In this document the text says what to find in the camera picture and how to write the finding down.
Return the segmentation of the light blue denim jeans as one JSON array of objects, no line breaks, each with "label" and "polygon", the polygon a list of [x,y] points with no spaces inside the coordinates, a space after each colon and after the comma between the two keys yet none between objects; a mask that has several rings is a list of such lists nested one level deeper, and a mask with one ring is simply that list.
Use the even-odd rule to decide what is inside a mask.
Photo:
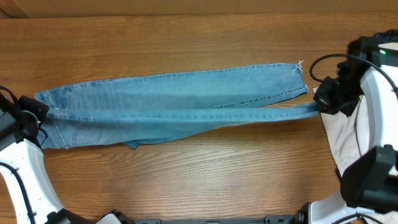
[{"label": "light blue denim jeans", "polygon": [[41,91],[45,148],[158,144],[225,126],[311,118],[300,64],[272,63],[76,83]]}]

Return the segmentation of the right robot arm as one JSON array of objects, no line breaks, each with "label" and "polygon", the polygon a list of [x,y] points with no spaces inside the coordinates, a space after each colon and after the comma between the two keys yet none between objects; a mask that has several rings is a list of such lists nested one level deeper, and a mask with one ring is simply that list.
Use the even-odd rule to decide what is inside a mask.
[{"label": "right robot arm", "polygon": [[397,222],[397,31],[348,45],[338,75],[313,97],[340,189],[307,203],[291,223]]}]

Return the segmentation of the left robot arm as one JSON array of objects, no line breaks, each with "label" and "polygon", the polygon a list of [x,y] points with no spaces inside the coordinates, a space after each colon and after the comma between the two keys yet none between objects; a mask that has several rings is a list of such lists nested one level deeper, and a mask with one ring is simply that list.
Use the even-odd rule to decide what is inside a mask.
[{"label": "left robot arm", "polygon": [[1,175],[18,223],[88,223],[62,205],[44,166],[42,132],[48,106],[29,97],[1,96]]}]

